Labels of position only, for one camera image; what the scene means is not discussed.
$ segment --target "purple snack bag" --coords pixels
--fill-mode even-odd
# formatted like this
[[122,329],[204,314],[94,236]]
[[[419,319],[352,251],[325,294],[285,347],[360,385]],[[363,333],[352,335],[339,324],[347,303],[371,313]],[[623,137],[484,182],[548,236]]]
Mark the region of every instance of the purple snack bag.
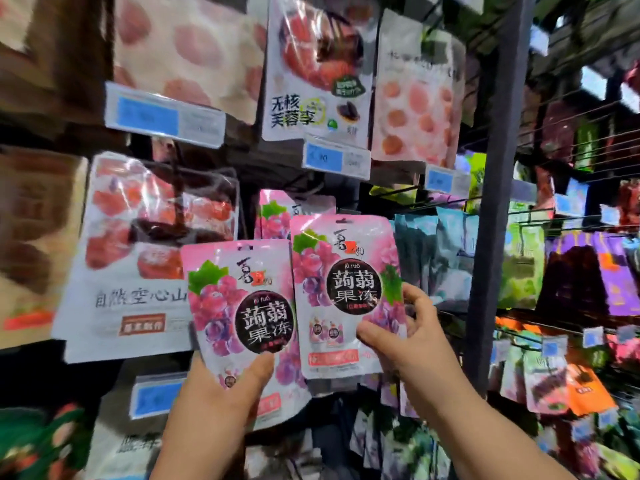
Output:
[[593,245],[598,254],[609,314],[637,315],[640,313],[640,299],[620,238],[612,234],[596,232],[593,236]]

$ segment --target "forearm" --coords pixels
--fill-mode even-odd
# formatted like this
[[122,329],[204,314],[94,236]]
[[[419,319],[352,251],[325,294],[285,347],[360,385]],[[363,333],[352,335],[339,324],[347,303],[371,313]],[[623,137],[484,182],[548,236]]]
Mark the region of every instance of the forearm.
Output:
[[[430,425],[462,480],[575,480],[470,384],[430,415]],[[508,445],[508,454],[503,445]]]

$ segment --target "hand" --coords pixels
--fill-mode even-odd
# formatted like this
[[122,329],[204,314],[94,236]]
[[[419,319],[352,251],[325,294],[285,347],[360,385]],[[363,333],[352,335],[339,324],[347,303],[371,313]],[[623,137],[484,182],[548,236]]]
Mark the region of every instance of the hand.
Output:
[[373,348],[383,363],[400,373],[412,406],[424,420],[468,392],[471,385],[438,322],[436,308],[418,287],[403,283],[404,300],[412,303],[416,320],[407,317],[407,339],[363,321],[358,338]]
[[263,353],[225,390],[193,354],[175,400],[150,480],[217,480],[241,452],[262,390],[273,374],[273,354]]

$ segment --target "pink snack bag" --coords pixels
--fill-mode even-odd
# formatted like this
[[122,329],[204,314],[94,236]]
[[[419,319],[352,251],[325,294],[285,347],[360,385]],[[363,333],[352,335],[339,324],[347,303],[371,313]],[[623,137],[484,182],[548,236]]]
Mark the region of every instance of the pink snack bag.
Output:
[[265,351],[275,371],[252,431],[295,416],[311,399],[300,368],[288,241],[192,244],[180,250],[207,368],[222,387]]
[[402,280],[391,224],[378,216],[291,219],[302,374],[337,379],[382,372],[378,356],[356,338],[373,322],[404,325]]
[[311,214],[335,214],[335,197],[311,195],[295,198],[283,190],[262,189],[253,238],[289,239],[291,218]]

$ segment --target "left hand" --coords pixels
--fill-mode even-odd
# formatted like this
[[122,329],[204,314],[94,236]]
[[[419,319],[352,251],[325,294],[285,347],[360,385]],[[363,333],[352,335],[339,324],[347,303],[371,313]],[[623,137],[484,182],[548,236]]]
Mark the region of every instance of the left hand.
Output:
[[262,390],[273,374],[273,354],[263,353],[225,390],[199,352],[175,400],[150,480],[218,480],[243,446]]

